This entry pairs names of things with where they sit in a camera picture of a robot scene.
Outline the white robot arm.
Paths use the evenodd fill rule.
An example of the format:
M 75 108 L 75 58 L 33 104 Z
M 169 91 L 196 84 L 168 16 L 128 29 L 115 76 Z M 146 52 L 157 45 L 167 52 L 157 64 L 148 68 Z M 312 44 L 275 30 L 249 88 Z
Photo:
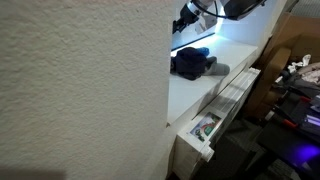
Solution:
M 196 23 L 201 14 L 215 18 L 239 21 L 267 0 L 219 0 L 224 14 L 218 11 L 216 0 L 188 0 L 180 10 L 180 18 L 173 21 L 172 33 L 181 33 L 187 26 Z

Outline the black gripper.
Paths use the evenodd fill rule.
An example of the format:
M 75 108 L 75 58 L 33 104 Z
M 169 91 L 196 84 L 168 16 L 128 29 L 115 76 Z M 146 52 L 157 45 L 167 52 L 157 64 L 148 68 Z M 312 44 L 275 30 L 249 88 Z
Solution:
M 194 3 L 186 3 L 180 11 L 180 18 L 173 21 L 172 33 L 182 32 L 187 26 L 198 21 L 200 10 Z

